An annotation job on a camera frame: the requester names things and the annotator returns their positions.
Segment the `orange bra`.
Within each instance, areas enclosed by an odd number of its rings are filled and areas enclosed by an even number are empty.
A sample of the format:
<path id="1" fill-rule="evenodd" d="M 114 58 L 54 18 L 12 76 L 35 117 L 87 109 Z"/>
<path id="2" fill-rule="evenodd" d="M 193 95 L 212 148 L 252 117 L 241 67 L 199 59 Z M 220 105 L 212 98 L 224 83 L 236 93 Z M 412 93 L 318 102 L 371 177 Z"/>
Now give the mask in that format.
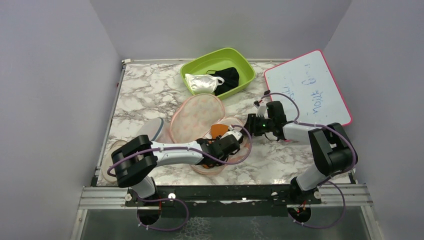
<path id="1" fill-rule="evenodd" d="M 210 127 L 209 133 L 206 135 L 207 137 L 205 136 L 204 138 L 208 139 L 208 145 L 212 145 L 214 142 L 219 140 L 227 131 L 227 125 L 221 123 L 213 124 Z M 207 160 L 206 163 L 203 163 L 201 166 L 205 169 L 212 169 L 214 167 L 222 166 L 222 164 L 213 160 Z"/>

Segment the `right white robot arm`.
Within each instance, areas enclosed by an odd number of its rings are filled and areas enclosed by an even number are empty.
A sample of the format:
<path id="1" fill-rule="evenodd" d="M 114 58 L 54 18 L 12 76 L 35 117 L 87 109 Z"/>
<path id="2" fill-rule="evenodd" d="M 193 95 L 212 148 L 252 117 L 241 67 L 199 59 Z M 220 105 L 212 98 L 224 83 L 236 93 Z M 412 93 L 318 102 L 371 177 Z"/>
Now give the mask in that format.
<path id="1" fill-rule="evenodd" d="M 256 113 L 248 114 L 244 127 L 251 136 L 271 133 L 278 140 L 309 143 L 314 164 L 290 181 L 289 199 L 300 204 L 332 177 L 346 173 L 358 162 L 357 153 L 341 124 L 289 121 L 280 101 L 256 101 Z"/>

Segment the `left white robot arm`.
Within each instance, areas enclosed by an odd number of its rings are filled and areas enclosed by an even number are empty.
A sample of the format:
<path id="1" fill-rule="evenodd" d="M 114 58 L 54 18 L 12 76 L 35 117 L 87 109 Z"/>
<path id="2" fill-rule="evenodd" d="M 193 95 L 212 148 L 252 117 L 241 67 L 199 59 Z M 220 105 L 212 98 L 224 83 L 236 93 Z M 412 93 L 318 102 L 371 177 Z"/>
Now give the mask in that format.
<path id="1" fill-rule="evenodd" d="M 120 188 L 131 188 L 144 205 L 157 200 L 157 188 L 149 173 L 167 165 L 228 164 L 229 156 L 241 148 L 243 135 L 229 131 L 216 139 L 199 138 L 187 143 L 160 143 L 139 135 L 111 154 L 112 166 L 107 174 L 115 177 Z"/>

